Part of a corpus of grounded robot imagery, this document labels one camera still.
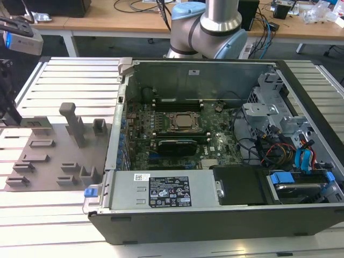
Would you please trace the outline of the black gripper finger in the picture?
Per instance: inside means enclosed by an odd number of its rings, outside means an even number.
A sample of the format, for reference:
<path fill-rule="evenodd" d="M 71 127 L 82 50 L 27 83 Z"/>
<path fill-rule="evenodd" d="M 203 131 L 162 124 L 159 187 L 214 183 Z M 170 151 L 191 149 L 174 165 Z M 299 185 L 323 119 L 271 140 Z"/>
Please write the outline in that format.
<path fill-rule="evenodd" d="M 22 117 L 8 91 L 8 84 L 1 80 L 1 123 L 5 126 L 20 126 L 21 121 Z"/>

